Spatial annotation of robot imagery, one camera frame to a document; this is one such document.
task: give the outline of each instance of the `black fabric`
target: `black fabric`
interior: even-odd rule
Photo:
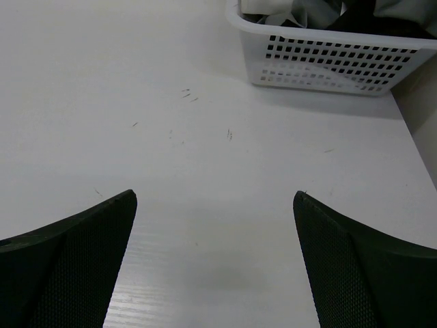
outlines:
[[[321,328],[437,322],[437,251],[349,219],[298,192],[294,216]]]
[[[354,2],[327,30],[351,33],[434,39],[418,23],[399,18],[379,18],[373,15],[376,0]]]
[[[136,209],[126,191],[0,241],[0,327],[101,327]]]

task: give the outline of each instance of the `white wall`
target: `white wall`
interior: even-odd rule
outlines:
[[[437,186],[437,57],[402,81],[393,95]]]

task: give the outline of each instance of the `table surface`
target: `table surface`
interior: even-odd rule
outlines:
[[[318,327],[297,190],[437,247],[392,96],[248,84],[224,5],[0,3],[0,238],[134,189],[105,327]]]

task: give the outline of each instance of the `scratch mark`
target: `scratch mark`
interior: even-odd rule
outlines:
[[[101,193],[98,192],[98,190],[94,187],[94,191],[100,196],[103,197],[103,195]]]

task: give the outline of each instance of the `laundry basket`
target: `laundry basket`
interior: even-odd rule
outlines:
[[[437,40],[250,23],[239,0],[227,0],[226,16],[257,85],[379,96],[437,52]]]

